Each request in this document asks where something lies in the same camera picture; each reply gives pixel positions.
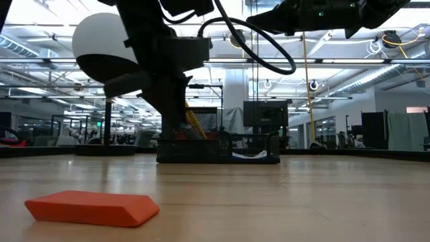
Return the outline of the black mesh desk organizer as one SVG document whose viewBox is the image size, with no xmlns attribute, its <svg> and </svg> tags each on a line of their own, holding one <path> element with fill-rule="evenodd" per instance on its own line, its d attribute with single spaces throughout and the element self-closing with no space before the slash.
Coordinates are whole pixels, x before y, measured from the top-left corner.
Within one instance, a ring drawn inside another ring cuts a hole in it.
<svg viewBox="0 0 430 242">
<path fill-rule="evenodd" d="M 158 163 L 199 164 L 276 164 L 280 162 L 280 138 L 269 134 L 234 134 L 218 126 L 217 108 L 192 107 L 207 139 L 187 139 L 180 131 L 172 138 L 160 138 L 157 145 Z M 232 153 L 256 155 L 267 151 L 263 160 L 233 159 Z"/>
</svg>

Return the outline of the gray cover cloth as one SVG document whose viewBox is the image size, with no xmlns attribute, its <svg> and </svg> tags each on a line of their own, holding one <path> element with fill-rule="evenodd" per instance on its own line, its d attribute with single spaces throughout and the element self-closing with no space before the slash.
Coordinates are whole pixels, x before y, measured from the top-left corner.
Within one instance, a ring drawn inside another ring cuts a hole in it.
<svg viewBox="0 0 430 242">
<path fill-rule="evenodd" d="M 224 131 L 235 134 L 242 134 L 245 131 L 243 126 L 243 110 L 241 108 L 218 109 L 218 125 Z"/>
</svg>

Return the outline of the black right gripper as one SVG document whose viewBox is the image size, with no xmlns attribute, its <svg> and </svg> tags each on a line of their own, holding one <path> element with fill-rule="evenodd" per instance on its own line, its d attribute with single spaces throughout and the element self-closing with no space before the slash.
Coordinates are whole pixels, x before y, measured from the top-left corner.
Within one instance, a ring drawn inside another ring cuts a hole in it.
<svg viewBox="0 0 430 242">
<path fill-rule="evenodd" d="M 365 4 L 366 0 L 292 0 L 292 6 L 276 5 L 270 11 L 248 17 L 247 23 L 286 36 L 337 29 L 354 34 L 362 27 Z"/>
</svg>

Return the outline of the black monitor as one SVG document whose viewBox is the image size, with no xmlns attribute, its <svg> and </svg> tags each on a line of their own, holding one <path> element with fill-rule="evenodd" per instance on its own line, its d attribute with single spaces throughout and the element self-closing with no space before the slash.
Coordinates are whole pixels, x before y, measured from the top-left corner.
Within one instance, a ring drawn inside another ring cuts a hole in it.
<svg viewBox="0 0 430 242">
<path fill-rule="evenodd" d="M 260 128 L 263 134 L 288 127 L 287 101 L 243 102 L 243 126 Z"/>
</svg>

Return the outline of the white globe table lamp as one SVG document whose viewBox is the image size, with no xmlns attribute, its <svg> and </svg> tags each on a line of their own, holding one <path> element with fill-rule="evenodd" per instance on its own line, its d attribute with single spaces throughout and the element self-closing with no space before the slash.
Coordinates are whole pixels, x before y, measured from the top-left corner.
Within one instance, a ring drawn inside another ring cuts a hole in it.
<svg viewBox="0 0 430 242">
<path fill-rule="evenodd" d="M 139 70 L 132 50 L 124 46 L 127 34 L 120 16 L 96 13 L 86 17 L 76 27 L 72 47 L 80 69 L 91 79 L 105 84 L 110 79 Z M 133 156 L 133 145 L 110 143 L 112 99 L 105 91 L 104 135 L 98 144 L 79 145 L 75 154 L 88 157 Z"/>
</svg>

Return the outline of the red and black cart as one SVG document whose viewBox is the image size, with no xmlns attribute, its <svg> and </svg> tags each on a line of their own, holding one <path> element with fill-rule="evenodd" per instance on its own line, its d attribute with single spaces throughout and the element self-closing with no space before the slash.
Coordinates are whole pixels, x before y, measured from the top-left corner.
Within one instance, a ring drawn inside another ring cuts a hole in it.
<svg viewBox="0 0 430 242">
<path fill-rule="evenodd" d="M 19 135 L 17 131 L 10 127 L 0 126 L 0 148 L 3 147 L 22 147 L 26 141 Z"/>
</svg>

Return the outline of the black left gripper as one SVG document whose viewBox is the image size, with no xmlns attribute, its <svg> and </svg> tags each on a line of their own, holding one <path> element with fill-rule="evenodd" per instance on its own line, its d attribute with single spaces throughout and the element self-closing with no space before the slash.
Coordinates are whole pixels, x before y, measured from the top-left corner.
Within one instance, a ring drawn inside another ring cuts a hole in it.
<svg viewBox="0 0 430 242">
<path fill-rule="evenodd" d="M 132 37 L 124 42 L 134 52 L 138 69 L 108 80 L 104 87 L 106 97 L 116 97 L 141 90 L 143 96 L 164 91 L 184 89 L 190 78 L 184 72 L 200 68 L 209 59 L 209 38 L 157 36 Z M 166 96 L 161 102 L 162 137 L 173 137 L 172 113 L 174 101 Z M 188 122 L 185 113 L 185 96 L 176 99 L 176 130 L 184 135 Z"/>
</svg>

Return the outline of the blue and gray office chair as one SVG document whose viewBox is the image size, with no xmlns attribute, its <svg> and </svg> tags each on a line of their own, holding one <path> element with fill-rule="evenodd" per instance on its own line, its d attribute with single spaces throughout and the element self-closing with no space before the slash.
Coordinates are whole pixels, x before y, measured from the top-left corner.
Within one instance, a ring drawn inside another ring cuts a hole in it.
<svg viewBox="0 0 430 242">
<path fill-rule="evenodd" d="M 151 130 L 140 130 L 136 134 L 134 145 L 137 147 L 149 148 L 151 145 L 151 139 L 155 135 L 154 131 Z"/>
</svg>

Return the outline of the blue sticky note pad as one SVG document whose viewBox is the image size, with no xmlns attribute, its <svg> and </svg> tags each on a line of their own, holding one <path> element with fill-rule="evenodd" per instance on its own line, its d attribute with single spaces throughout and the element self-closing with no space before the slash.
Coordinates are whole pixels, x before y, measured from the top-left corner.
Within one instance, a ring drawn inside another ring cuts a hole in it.
<svg viewBox="0 0 430 242">
<path fill-rule="evenodd" d="M 267 158 L 267 151 L 263 150 L 260 153 L 257 153 L 256 155 L 242 155 L 239 153 L 232 153 L 233 159 L 242 159 L 242 160 L 263 160 Z"/>
</svg>

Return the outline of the yellow pen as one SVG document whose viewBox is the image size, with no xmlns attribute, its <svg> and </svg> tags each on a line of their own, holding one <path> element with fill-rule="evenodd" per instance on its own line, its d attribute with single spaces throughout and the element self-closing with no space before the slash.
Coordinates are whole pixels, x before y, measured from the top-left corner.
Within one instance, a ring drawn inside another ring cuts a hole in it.
<svg viewBox="0 0 430 242">
<path fill-rule="evenodd" d="M 185 102 L 185 117 L 187 125 L 183 129 L 183 133 L 187 139 L 207 139 L 196 115 L 193 111 L 188 110 L 189 104 Z"/>
</svg>

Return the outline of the black background rig frame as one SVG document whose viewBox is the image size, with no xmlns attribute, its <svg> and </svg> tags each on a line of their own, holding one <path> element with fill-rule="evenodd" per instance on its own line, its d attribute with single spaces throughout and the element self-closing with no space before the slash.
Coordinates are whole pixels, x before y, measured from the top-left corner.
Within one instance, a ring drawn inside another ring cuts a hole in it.
<svg viewBox="0 0 430 242">
<path fill-rule="evenodd" d="M 224 108 L 224 90 L 222 85 L 189 84 L 185 100 L 191 107 Z"/>
</svg>

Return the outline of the black aluminium table frame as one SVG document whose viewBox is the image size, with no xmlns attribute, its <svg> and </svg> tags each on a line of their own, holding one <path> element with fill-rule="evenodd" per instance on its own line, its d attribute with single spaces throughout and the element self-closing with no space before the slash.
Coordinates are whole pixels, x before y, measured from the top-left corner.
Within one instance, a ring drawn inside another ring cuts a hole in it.
<svg viewBox="0 0 430 242">
<path fill-rule="evenodd" d="M 135 147 L 121 148 L 113 146 L 104 153 L 105 148 L 93 145 L 88 149 L 84 146 L 63 146 L 63 147 L 0 147 L 0 159 L 18 157 L 37 157 L 47 155 L 80 155 L 80 156 L 131 156 L 137 154 L 155 154 L 155 148 Z M 403 161 L 417 161 L 430 163 L 430 152 L 415 151 L 388 151 L 371 149 L 287 149 L 281 150 L 280 155 L 334 155 L 334 156 L 354 156 L 370 157 L 379 159 L 394 159 Z"/>
</svg>

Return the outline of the black cabinet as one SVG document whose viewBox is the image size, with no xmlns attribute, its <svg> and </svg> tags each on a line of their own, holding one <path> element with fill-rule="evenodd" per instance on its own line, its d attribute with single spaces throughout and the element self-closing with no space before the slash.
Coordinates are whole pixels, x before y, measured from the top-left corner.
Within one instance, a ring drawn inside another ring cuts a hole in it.
<svg viewBox="0 0 430 242">
<path fill-rule="evenodd" d="M 387 111 L 362 112 L 363 144 L 369 149 L 388 149 Z"/>
</svg>

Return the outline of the gray-green curtain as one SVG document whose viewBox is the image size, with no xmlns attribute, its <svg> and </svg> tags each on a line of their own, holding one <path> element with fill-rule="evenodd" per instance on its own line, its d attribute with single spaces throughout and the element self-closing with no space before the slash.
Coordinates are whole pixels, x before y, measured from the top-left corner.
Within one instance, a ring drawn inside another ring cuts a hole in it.
<svg viewBox="0 0 430 242">
<path fill-rule="evenodd" d="M 388 113 L 388 149 L 424 151 L 429 136 L 425 113 Z"/>
</svg>

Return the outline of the orange eraser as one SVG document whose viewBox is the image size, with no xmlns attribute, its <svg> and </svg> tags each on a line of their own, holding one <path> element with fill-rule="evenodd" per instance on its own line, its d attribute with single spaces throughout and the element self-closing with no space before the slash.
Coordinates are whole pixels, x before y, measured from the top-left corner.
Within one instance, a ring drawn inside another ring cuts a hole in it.
<svg viewBox="0 0 430 242">
<path fill-rule="evenodd" d="M 138 227 L 160 208 L 146 195 L 67 190 L 24 202 L 37 221 Z"/>
</svg>

